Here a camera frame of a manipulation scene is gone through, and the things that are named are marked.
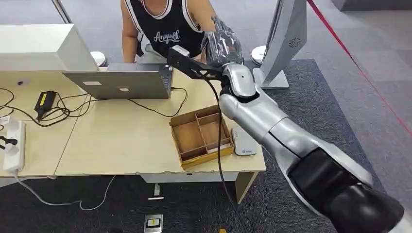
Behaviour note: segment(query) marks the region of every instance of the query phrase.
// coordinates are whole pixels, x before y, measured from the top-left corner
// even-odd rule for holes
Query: power strip
[[[23,170],[26,143],[26,124],[10,116],[2,117],[2,125],[7,129],[7,139],[16,139],[17,144],[6,144],[4,150],[3,170],[15,172]]]

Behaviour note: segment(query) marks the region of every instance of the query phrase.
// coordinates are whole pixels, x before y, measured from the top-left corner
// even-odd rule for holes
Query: man
[[[214,31],[216,13],[209,0],[121,0],[125,63],[165,63],[168,49],[180,45],[200,60],[205,31]],[[150,44],[140,50],[143,34]]]

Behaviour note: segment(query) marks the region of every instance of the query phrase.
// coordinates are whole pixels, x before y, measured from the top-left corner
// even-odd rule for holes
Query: silver laptop
[[[107,71],[63,74],[96,99],[168,99],[172,86],[166,64],[110,64]]]

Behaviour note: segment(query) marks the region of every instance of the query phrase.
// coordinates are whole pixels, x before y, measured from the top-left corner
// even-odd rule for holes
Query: gray floor
[[[119,0],[62,0],[91,50],[121,61]],[[245,58],[264,44],[274,1],[211,0],[236,31]],[[412,12],[341,13],[315,1],[372,83],[412,128]],[[412,209],[411,135],[308,7],[308,42],[296,59],[315,59],[387,192]],[[0,0],[0,24],[59,23],[49,0]]]

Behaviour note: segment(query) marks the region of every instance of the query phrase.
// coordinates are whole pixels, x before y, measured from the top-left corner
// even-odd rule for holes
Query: speaker grille
[[[302,40],[299,37],[295,37],[295,38],[293,38],[292,40],[289,41],[289,47],[291,47],[291,48],[298,47],[301,42],[302,42]]]

